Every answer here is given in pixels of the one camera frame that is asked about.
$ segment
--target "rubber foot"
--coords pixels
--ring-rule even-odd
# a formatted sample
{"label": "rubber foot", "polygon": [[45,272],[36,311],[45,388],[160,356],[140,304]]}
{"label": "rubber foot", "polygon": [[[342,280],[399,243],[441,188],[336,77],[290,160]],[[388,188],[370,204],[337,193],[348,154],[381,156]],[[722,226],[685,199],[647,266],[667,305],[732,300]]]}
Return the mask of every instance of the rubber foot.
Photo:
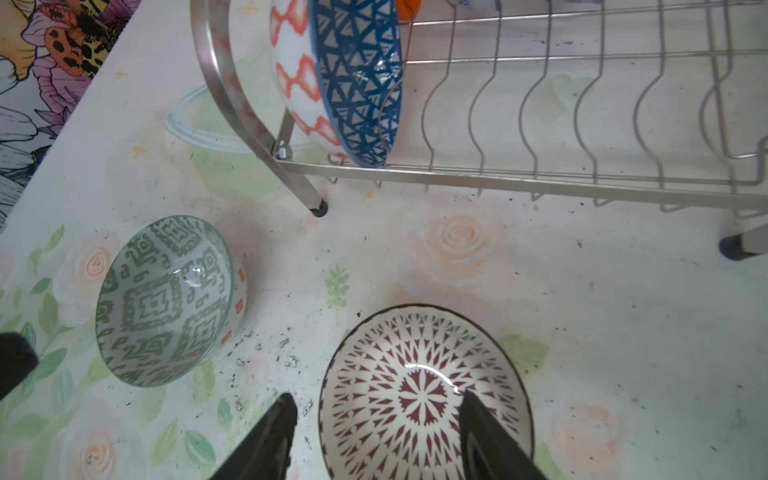
{"label": "rubber foot", "polygon": [[325,214],[328,213],[328,202],[323,199],[323,201],[320,202],[320,206],[317,208],[310,208],[310,212],[317,218],[325,216]]}
{"label": "rubber foot", "polygon": [[741,234],[723,238],[720,241],[720,253],[722,253],[728,260],[736,262],[759,255],[759,253],[744,251],[741,244]]}

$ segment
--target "butterfly illustration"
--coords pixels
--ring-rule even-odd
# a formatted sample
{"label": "butterfly illustration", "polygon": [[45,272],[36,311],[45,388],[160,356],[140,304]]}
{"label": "butterfly illustration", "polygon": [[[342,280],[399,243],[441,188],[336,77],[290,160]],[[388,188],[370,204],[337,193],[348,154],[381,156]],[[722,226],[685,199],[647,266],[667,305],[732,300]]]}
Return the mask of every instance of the butterfly illustration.
{"label": "butterfly illustration", "polygon": [[43,4],[39,11],[68,28],[45,31],[45,47],[65,72],[73,77],[93,78],[107,58],[123,24],[106,26],[98,19],[109,0],[64,0],[64,5]]}

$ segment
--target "orange object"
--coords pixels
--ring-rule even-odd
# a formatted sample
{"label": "orange object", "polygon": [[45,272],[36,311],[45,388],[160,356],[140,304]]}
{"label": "orange object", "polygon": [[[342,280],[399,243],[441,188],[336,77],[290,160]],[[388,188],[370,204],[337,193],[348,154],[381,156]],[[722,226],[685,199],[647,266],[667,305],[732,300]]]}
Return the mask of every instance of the orange object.
{"label": "orange object", "polygon": [[422,0],[397,0],[397,18],[400,23],[412,22],[421,6]]}

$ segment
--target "bowl rim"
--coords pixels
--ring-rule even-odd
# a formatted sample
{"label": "bowl rim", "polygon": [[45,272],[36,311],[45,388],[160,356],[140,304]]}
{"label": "bowl rim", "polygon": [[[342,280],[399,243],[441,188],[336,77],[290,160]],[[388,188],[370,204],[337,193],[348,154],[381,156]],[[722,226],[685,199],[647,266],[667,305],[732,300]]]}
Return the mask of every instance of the bowl rim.
{"label": "bowl rim", "polygon": [[[328,372],[330,372],[331,367],[335,363],[334,360],[336,360],[336,355],[339,354],[339,351],[342,349],[342,347],[344,347],[344,344],[346,343],[346,341],[357,331],[357,329],[359,329],[361,326],[363,326],[363,325],[367,324],[368,322],[370,322],[373,318],[375,318],[375,317],[377,317],[379,315],[382,315],[383,313],[387,313],[390,310],[408,308],[408,307],[412,307],[412,306],[420,307],[420,308],[432,308],[432,309],[435,309],[435,310],[441,310],[442,312],[451,313],[452,315],[456,315],[458,318],[466,321],[470,325],[474,326],[477,330],[479,330],[480,333],[482,333],[489,340],[491,340],[491,343],[496,346],[496,348],[498,349],[499,352],[502,353],[502,355],[504,355],[504,358],[507,360],[509,365],[512,367],[512,371],[515,372],[515,377],[517,377],[518,383],[520,384],[520,388],[522,389],[523,395],[525,396],[525,406],[526,406],[526,410],[528,412],[528,417],[531,420],[531,435],[530,435],[530,438],[531,438],[531,456],[530,456],[530,459],[532,460],[534,458],[535,453],[536,453],[536,434],[535,434],[535,428],[534,428],[533,411],[531,410],[531,397],[528,395],[528,391],[525,389],[525,384],[523,383],[523,379],[520,376],[520,372],[518,372],[517,367],[515,367],[515,364],[509,358],[509,355],[507,355],[507,353],[504,351],[502,346],[498,344],[496,339],[493,338],[480,325],[478,325],[477,323],[473,322],[472,320],[470,320],[466,316],[463,316],[461,313],[458,313],[458,312],[456,312],[454,310],[451,310],[451,309],[447,309],[444,306],[432,305],[431,303],[403,303],[401,305],[394,305],[394,306],[387,307],[387,308],[385,308],[383,310],[380,310],[380,311],[372,314],[371,316],[369,316],[368,318],[366,318],[362,322],[360,322],[357,325],[355,325],[354,328],[352,328],[344,336],[344,338],[341,340],[341,342],[339,342],[339,346],[336,347],[336,351],[333,352],[333,356],[331,356],[331,360],[329,360],[329,362],[328,362],[328,366],[326,367],[326,372],[323,374],[323,382],[322,382],[322,384],[320,386],[320,397],[318,398],[318,403],[317,403],[317,405],[318,405],[318,408],[317,408],[317,425],[318,425],[317,436],[318,436],[318,438],[320,440],[320,448],[322,450],[325,450],[325,447],[326,447],[325,443],[323,442],[323,432],[319,428],[320,422],[322,420],[321,419],[321,415],[323,414],[323,408],[322,408],[323,393],[325,392],[326,385],[328,384],[328,382],[327,382]],[[328,466],[328,458],[327,458],[327,454],[326,453],[323,453],[323,464],[326,466],[326,470],[328,471],[328,475],[330,475],[330,478],[332,480],[335,479],[336,477],[333,475],[333,473],[331,473],[332,470]]]}
{"label": "bowl rim", "polygon": [[[127,383],[127,384],[128,384],[128,385],[130,385],[130,386],[138,387],[138,388],[141,388],[141,389],[151,389],[151,388],[154,388],[154,387],[158,387],[158,386],[165,386],[165,385],[168,385],[169,383],[175,382],[175,381],[177,381],[178,379],[180,379],[181,377],[185,376],[186,374],[188,374],[189,372],[191,372],[191,371],[192,371],[192,369],[194,369],[196,366],[200,365],[200,362],[202,362],[202,361],[203,361],[203,359],[205,359],[205,357],[207,357],[207,356],[208,356],[208,353],[210,352],[210,350],[211,350],[211,349],[214,347],[214,345],[216,345],[216,339],[218,339],[218,338],[219,338],[219,335],[220,335],[220,334],[221,334],[221,332],[223,331],[223,329],[224,329],[224,324],[225,324],[225,323],[227,323],[227,318],[228,318],[228,317],[229,317],[229,315],[230,315],[230,308],[232,307],[232,297],[234,296],[234,282],[235,282],[235,280],[234,280],[234,274],[235,274],[235,272],[234,272],[234,266],[233,266],[233,264],[232,264],[232,251],[230,250],[230,246],[229,246],[229,244],[227,243],[227,240],[226,240],[226,239],[223,237],[223,235],[221,234],[221,232],[220,232],[220,231],[219,231],[219,230],[218,230],[216,227],[214,227],[214,226],[213,226],[211,223],[209,223],[209,222],[207,222],[207,221],[203,220],[202,218],[199,218],[199,217],[195,217],[194,215],[184,215],[184,214],[178,214],[178,215],[168,215],[168,216],[166,216],[166,217],[162,217],[162,218],[159,218],[159,219],[155,220],[155,221],[154,221],[154,222],[152,222],[152,223],[148,223],[147,225],[145,225],[144,227],[142,227],[142,228],[141,228],[141,230],[139,230],[138,232],[134,233],[134,235],[131,237],[131,239],[130,239],[128,242],[126,242],[126,243],[125,243],[125,244],[124,244],[124,245],[123,245],[123,246],[120,248],[120,251],[118,252],[118,254],[117,254],[117,255],[115,255],[115,256],[114,256],[114,259],[112,260],[112,263],[110,263],[110,265],[109,265],[109,270],[107,270],[107,272],[109,272],[110,270],[112,270],[112,267],[114,266],[114,263],[115,263],[115,262],[118,260],[118,258],[120,257],[120,255],[123,253],[123,250],[125,250],[125,247],[126,247],[126,246],[127,246],[127,245],[128,245],[128,244],[129,244],[129,243],[130,243],[130,242],[131,242],[131,241],[132,241],[134,238],[136,238],[136,237],[138,237],[139,235],[141,235],[141,234],[142,234],[142,233],[143,233],[143,232],[144,232],[146,229],[148,229],[149,227],[152,227],[153,225],[155,225],[155,224],[157,224],[157,223],[160,223],[160,222],[162,222],[162,221],[164,221],[164,220],[168,220],[168,219],[170,219],[170,218],[181,218],[181,217],[183,217],[183,218],[194,218],[195,220],[199,220],[200,222],[202,222],[202,223],[204,223],[205,225],[209,226],[209,227],[211,228],[211,230],[212,230],[212,231],[213,231],[213,232],[214,232],[214,233],[215,233],[215,234],[216,234],[216,235],[217,235],[217,236],[218,236],[218,237],[221,239],[221,241],[222,241],[222,243],[223,243],[223,245],[224,245],[224,250],[225,250],[225,253],[227,254],[227,255],[225,256],[224,260],[225,260],[225,262],[227,263],[227,265],[228,265],[228,267],[229,267],[229,268],[228,268],[228,270],[229,270],[229,274],[230,274],[230,292],[229,292],[229,295],[228,295],[228,297],[229,297],[229,302],[227,302],[227,310],[226,310],[226,312],[224,313],[224,316],[223,316],[223,317],[224,317],[224,321],[223,321],[223,322],[221,322],[221,324],[220,324],[220,325],[219,325],[219,327],[217,328],[217,331],[216,331],[216,335],[214,336],[214,340],[213,340],[213,342],[211,342],[211,343],[210,343],[210,345],[209,345],[209,346],[208,346],[208,347],[205,349],[205,351],[203,352],[203,354],[202,354],[202,355],[200,355],[200,358],[199,358],[199,359],[197,359],[197,361],[195,361],[195,363],[193,363],[193,364],[192,364],[192,365],[191,365],[191,366],[190,366],[188,369],[184,370],[184,372],[182,372],[181,374],[179,374],[179,375],[175,376],[174,378],[172,378],[172,379],[170,379],[170,380],[167,380],[166,382],[162,382],[162,383],[154,383],[154,384],[152,384],[152,385],[137,385],[137,384],[135,384],[135,383],[132,383],[132,382],[128,382],[127,380],[123,379],[123,378],[122,378],[120,375],[118,375],[117,373],[115,373],[115,372],[114,372],[114,370],[112,369],[112,367],[110,367],[110,366],[109,366],[109,364],[107,364],[106,362],[104,362],[104,364],[105,364],[105,365],[107,366],[107,368],[109,369],[109,372],[110,372],[112,375],[114,375],[114,376],[115,376],[117,379],[119,379],[121,382]],[[102,281],[101,281],[101,286],[102,286],[102,287],[104,286],[104,282],[105,282],[106,280],[107,280],[107,278],[106,278],[106,276],[105,276],[105,277],[104,277],[104,280],[102,280]],[[96,306],[97,306],[97,308],[98,308],[98,304],[99,304],[99,301],[100,301],[100,300],[101,300],[101,288],[99,288],[99,294],[98,294],[98,298],[96,299]],[[103,360],[103,359],[104,359],[104,351],[101,349],[101,345],[100,345],[100,344],[99,344],[99,342],[98,342],[98,322],[94,322],[94,334],[96,335],[96,338],[97,338],[97,341],[96,341],[96,345],[98,346],[98,352],[99,352],[99,355],[101,356],[101,359]]]}

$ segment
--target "dish rack leg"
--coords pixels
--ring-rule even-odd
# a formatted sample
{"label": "dish rack leg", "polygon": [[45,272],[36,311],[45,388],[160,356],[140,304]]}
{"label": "dish rack leg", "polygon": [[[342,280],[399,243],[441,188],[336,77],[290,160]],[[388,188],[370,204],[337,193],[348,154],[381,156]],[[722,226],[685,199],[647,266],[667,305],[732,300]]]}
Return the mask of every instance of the dish rack leg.
{"label": "dish rack leg", "polygon": [[[286,172],[275,161],[274,151],[284,146],[259,119],[243,92],[230,46],[229,10],[230,0],[192,0],[190,3],[197,60],[210,94],[243,142],[315,217],[322,217],[328,212],[328,203],[304,175]],[[279,137],[285,144],[292,129],[293,119],[284,119]]]}
{"label": "dish rack leg", "polygon": [[768,223],[720,241],[720,252],[731,260],[744,260],[768,253]]}

